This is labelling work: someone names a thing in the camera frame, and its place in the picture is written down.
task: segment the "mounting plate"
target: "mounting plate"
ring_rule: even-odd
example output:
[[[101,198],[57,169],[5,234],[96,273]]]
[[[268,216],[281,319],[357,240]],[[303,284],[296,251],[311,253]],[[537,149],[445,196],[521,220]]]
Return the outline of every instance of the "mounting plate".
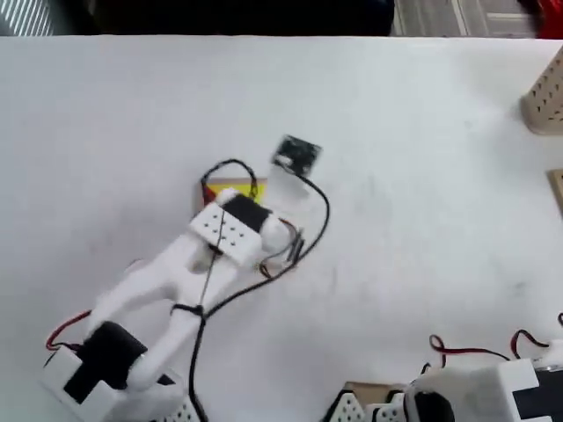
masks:
[[[240,266],[249,268],[258,260],[262,251],[262,237],[238,218],[211,202],[190,222],[190,229],[203,237]]]

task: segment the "white robot part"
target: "white robot part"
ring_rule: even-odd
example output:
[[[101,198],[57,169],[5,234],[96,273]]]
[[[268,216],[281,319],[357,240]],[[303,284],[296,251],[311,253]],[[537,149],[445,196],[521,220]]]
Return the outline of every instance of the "white robot part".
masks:
[[[521,359],[472,371],[451,367],[429,371],[391,403],[367,406],[365,421],[561,421],[562,344],[551,342],[533,362]]]
[[[209,309],[218,303],[240,274],[260,262],[260,257],[268,254],[271,247],[289,241],[282,239],[290,239],[287,227],[272,213],[262,223],[266,228],[259,233],[222,208],[238,194],[232,189],[221,192],[216,202],[208,204],[191,221],[187,233],[180,235],[152,261],[131,268],[122,282],[99,298],[92,310],[87,338],[104,322],[145,304],[168,299],[178,307],[172,311],[164,334],[130,367],[125,390],[114,390],[99,382],[91,392],[94,396],[88,396],[82,404],[72,403],[64,391],[69,380],[65,376],[76,372],[80,359],[62,347],[46,365],[44,384],[83,421],[147,422],[164,417],[181,405],[181,397],[186,394],[185,388],[179,387],[181,382],[166,388],[157,382],[197,330],[200,317],[194,314],[194,309]],[[210,244],[222,253],[216,256],[213,271],[209,274],[192,272],[195,261]],[[96,398],[93,404],[91,400],[95,397],[101,398]]]
[[[180,379],[169,373],[176,381],[174,384],[155,384],[138,393],[119,391],[105,382],[98,382],[88,397],[77,403],[67,394],[64,386],[81,364],[74,352],[63,346],[45,366],[41,380],[62,404],[83,421],[148,422],[161,415],[172,414],[186,395]]]

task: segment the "black component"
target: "black component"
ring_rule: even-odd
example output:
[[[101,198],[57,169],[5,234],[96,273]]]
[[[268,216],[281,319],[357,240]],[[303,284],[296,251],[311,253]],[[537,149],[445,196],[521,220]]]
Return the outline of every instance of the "black component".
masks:
[[[379,413],[379,411],[381,411],[381,408],[379,407],[373,410],[373,413],[371,414],[371,422],[377,422],[377,414]]]
[[[329,407],[328,411],[326,411],[326,414],[321,419],[321,422],[328,422],[329,420],[331,420],[331,417],[333,416],[334,411],[336,411],[336,406],[338,406],[340,399],[342,398],[342,396],[344,396],[347,393],[354,394],[354,392],[351,389],[341,389],[340,390],[340,393],[338,393],[338,395],[334,399],[333,403],[331,404],[331,407]]]
[[[264,221],[270,215],[270,210],[240,194],[223,205],[225,212],[238,218],[255,232],[259,233]]]
[[[303,231],[299,230],[297,232],[296,238],[293,241],[293,244],[291,245],[291,249],[289,250],[287,258],[288,262],[296,262],[296,260],[299,258],[299,254],[301,253],[304,244],[305,241],[303,240]]]
[[[386,403],[390,403],[391,400],[397,395],[398,393],[402,393],[403,391],[400,389],[392,389],[387,393],[387,397],[385,398]]]
[[[563,422],[563,371],[536,371],[539,386],[515,391],[520,419],[549,416],[553,422]]]
[[[438,393],[417,393],[414,396],[420,422],[454,422],[450,402]]]
[[[272,163],[297,176],[307,177],[321,150],[318,145],[287,135],[275,151]]]
[[[77,357],[82,365],[64,386],[64,391],[81,404],[100,381],[113,389],[125,389],[129,369],[146,351],[147,348],[127,330],[106,321],[78,350]],[[163,375],[158,383],[170,385],[174,381]]]

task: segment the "perforated panel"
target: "perforated panel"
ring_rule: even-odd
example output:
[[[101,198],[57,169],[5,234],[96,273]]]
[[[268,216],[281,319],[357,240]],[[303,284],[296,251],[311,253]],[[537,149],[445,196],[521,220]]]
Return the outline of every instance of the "perforated panel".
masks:
[[[207,205],[190,222],[190,229],[205,238],[240,266],[250,267],[262,251],[262,238],[239,219],[223,211],[215,202]]]
[[[522,101],[528,127],[541,135],[563,135],[563,48]]]
[[[330,422],[363,422],[365,413],[353,393],[345,393],[334,409]]]
[[[186,397],[184,403],[170,416],[151,422],[200,422],[192,406],[192,402]]]

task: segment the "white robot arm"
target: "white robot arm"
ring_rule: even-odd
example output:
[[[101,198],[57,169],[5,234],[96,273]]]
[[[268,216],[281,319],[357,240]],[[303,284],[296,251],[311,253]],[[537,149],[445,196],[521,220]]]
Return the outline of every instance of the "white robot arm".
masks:
[[[183,382],[168,371],[199,325],[197,309],[216,304],[241,273],[289,242],[288,228],[273,213],[234,189],[223,190],[195,216],[186,233],[99,300],[88,319],[83,347],[77,354],[62,347],[45,366],[44,384],[84,422],[147,422],[167,416],[185,395]],[[210,244],[221,252],[212,271],[191,272]],[[163,299],[175,306],[168,328],[149,349],[110,323]],[[112,367],[107,379],[103,372],[112,363],[101,362],[102,355],[122,366]],[[118,373],[121,379],[115,378]]]
[[[477,370],[430,369],[389,403],[362,409],[342,395],[325,422],[559,422],[563,420],[563,341],[534,360]]]

